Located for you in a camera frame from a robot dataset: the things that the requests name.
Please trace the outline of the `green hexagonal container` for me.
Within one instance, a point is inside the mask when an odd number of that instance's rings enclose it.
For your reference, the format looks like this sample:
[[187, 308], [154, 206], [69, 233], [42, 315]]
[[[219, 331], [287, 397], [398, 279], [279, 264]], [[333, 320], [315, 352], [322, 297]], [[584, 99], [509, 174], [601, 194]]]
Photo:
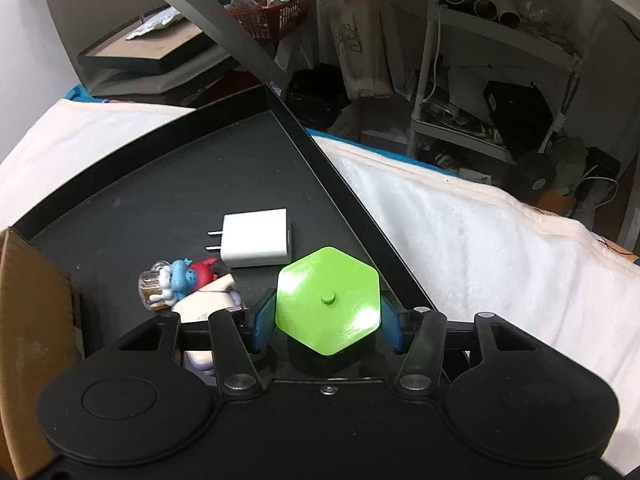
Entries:
[[346, 252], [323, 247], [278, 275], [277, 328], [301, 372], [331, 377], [375, 348], [382, 322], [378, 271]]

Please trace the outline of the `lavender cube toy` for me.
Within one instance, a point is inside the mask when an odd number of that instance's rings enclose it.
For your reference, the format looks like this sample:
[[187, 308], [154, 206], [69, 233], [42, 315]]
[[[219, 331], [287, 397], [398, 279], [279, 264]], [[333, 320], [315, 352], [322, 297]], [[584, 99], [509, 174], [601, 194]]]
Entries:
[[181, 323], [205, 322], [214, 312], [227, 310], [230, 313], [241, 312], [245, 304], [235, 290], [235, 279], [231, 273], [224, 274], [202, 288], [191, 292], [178, 301], [172, 312], [180, 315]]

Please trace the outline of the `white tote bag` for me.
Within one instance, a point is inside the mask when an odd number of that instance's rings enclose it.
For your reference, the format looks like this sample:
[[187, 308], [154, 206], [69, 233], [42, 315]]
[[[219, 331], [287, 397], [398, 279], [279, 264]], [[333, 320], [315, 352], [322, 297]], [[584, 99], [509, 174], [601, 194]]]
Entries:
[[326, 12], [349, 99], [404, 92], [404, 59], [390, 0], [334, 0]]

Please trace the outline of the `blue smurf figurine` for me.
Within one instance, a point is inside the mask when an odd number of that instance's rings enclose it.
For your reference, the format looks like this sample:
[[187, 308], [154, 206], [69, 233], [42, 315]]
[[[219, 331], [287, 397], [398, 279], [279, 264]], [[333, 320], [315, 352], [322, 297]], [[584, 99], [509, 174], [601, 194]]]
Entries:
[[193, 261], [188, 258], [173, 262], [157, 261], [138, 277], [138, 293], [149, 311], [175, 307], [176, 303], [215, 281], [216, 258]]

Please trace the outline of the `brown cardboard box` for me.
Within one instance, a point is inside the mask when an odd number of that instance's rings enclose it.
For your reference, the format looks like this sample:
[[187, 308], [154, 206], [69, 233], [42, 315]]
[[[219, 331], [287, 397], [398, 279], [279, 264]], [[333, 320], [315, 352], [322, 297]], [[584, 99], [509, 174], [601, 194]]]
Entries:
[[68, 275], [1, 231], [1, 471], [27, 479], [52, 452], [36, 419], [43, 388], [77, 362]]

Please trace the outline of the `black framed board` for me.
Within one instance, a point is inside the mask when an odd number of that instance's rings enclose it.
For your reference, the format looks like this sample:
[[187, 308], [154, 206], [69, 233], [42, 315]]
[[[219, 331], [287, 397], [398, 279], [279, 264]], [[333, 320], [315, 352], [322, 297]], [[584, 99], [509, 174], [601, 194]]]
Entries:
[[117, 32], [99, 40], [94, 46], [83, 50], [77, 55], [79, 64], [127, 73], [160, 75], [216, 46], [213, 39], [185, 17], [166, 29], [151, 32], [134, 40], [126, 40], [130, 32], [160, 11], [146, 16], [143, 21], [125, 25]]

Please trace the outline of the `white table cloth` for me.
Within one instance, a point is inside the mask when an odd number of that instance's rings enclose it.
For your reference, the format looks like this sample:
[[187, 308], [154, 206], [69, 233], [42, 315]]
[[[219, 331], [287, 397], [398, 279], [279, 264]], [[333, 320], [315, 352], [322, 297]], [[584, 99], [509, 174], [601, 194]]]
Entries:
[[[94, 162], [178, 125], [192, 110], [59, 100], [1, 163], [1, 222], [10, 226]], [[398, 249], [437, 307], [457, 320], [488, 310], [605, 379], [620, 422], [605, 452], [639, 463], [639, 269], [582, 224], [471, 183], [320, 136], [320, 148]]]

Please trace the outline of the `red plastic basket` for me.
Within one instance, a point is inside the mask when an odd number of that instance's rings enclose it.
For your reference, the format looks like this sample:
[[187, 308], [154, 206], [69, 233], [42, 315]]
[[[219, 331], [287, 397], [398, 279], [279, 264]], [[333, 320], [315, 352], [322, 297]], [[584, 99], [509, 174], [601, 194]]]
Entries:
[[265, 46], [278, 44], [308, 18], [311, 0], [288, 0], [268, 4], [267, 0], [254, 0], [257, 8], [231, 10], [230, 14], [250, 36]]

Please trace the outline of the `crumpled plastic bag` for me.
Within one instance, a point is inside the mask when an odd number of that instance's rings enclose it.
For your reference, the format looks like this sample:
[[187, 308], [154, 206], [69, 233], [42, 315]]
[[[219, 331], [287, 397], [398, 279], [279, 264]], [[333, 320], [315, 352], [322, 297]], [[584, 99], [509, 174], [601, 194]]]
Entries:
[[182, 19], [183, 15], [177, 9], [173, 6], [168, 6], [168, 8], [147, 18], [141, 25], [130, 32], [126, 40], [130, 41], [150, 34], [151, 32], [158, 32], [159, 30], [166, 29], [180, 22]]

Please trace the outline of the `black shallow tray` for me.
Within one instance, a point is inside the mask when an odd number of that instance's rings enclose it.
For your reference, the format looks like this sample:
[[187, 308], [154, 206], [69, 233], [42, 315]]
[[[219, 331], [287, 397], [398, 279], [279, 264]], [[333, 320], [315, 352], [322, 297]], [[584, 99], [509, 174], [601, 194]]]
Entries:
[[201, 259], [226, 214], [288, 212], [293, 254], [332, 246], [371, 266], [405, 308], [431, 299], [319, 144], [256, 87], [151, 131], [21, 214], [14, 228], [68, 273], [85, 347], [149, 317], [137, 291], [153, 262]]

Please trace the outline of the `metal storage shelf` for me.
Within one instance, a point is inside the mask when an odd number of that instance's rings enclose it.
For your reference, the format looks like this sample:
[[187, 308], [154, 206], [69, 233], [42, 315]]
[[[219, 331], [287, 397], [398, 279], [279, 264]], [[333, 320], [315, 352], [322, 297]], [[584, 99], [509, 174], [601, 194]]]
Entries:
[[408, 130], [410, 157], [416, 154], [420, 136], [425, 136], [506, 164], [514, 163], [508, 150], [498, 144], [423, 118], [423, 102], [432, 98], [437, 88], [437, 75], [442, 68], [438, 63], [451, 60], [456, 53], [468, 56], [466, 60], [460, 58], [458, 66], [468, 70], [475, 81], [485, 78], [522, 82], [526, 75], [540, 74], [545, 68], [571, 75], [579, 73], [584, 64], [579, 54], [567, 53], [547, 39], [466, 13], [462, 3], [428, 0], [421, 66]]

